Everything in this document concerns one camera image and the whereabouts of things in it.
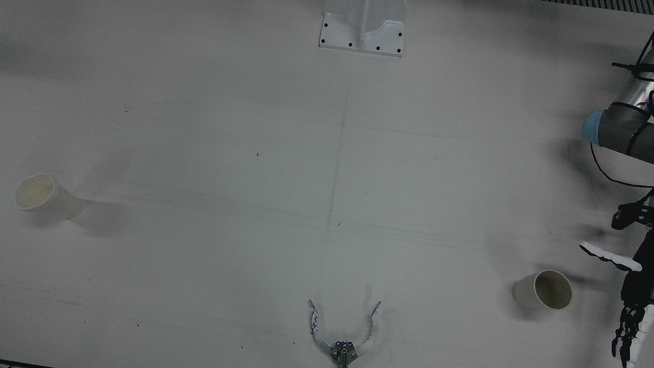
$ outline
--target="paper cup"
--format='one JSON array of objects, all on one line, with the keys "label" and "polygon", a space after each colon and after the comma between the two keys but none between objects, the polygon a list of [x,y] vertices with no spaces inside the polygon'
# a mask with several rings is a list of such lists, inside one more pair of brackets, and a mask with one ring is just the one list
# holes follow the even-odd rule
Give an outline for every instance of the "paper cup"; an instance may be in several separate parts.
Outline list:
[{"label": "paper cup", "polygon": [[561,310],[570,304],[572,288],[560,272],[545,270],[518,281],[513,296],[530,308]]},{"label": "paper cup", "polygon": [[72,219],[82,209],[82,203],[48,174],[31,176],[18,185],[14,193],[18,208],[24,211],[55,212]]}]

